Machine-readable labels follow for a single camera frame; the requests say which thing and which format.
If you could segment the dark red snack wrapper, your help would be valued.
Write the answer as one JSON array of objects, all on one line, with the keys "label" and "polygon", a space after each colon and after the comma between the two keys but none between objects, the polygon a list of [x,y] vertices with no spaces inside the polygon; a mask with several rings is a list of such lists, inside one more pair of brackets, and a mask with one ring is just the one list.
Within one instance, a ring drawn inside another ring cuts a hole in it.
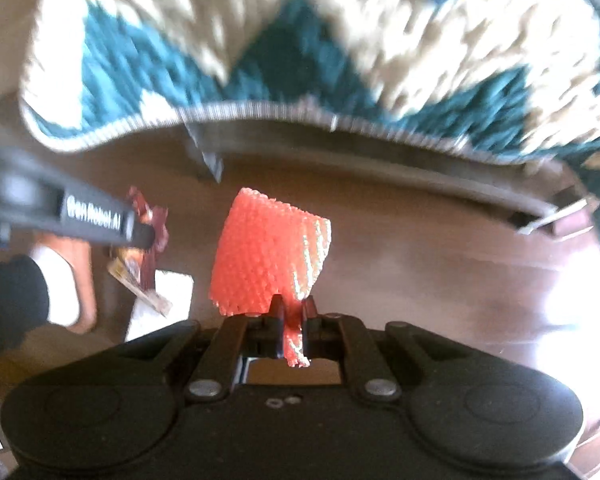
[{"label": "dark red snack wrapper", "polygon": [[158,255],[169,243],[166,228],[169,209],[148,203],[136,186],[130,187],[126,200],[134,214],[134,246],[112,248],[107,270],[137,298],[155,288]]}]

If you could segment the white paper sheet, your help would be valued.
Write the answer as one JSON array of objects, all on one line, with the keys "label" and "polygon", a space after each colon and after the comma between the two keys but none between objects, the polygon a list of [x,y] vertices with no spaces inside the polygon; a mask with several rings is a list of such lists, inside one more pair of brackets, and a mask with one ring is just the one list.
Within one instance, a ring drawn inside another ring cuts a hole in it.
[{"label": "white paper sheet", "polygon": [[124,341],[188,319],[195,282],[188,274],[157,270],[155,288],[136,298]]}]

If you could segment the teal white patterned rug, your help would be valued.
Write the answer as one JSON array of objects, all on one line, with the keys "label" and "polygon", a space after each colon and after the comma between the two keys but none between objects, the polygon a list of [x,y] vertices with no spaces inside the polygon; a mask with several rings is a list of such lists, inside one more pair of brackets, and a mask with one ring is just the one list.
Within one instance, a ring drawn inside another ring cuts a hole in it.
[{"label": "teal white patterned rug", "polygon": [[20,110],[67,153],[243,119],[506,165],[600,151],[600,0],[38,0]]}]

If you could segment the orange mesh foam wrapper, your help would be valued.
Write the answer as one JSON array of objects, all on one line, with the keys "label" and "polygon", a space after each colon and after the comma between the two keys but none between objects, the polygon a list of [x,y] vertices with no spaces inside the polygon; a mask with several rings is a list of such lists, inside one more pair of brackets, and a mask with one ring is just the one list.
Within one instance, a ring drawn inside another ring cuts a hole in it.
[{"label": "orange mesh foam wrapper", "polygon": [[332,222],[254,190],[242,188],[226,217],[209,289],[224,316],[268,313],[284,302],[283,352],[291,367],[308,367],[301,328],[309,298],[332,244]]}]

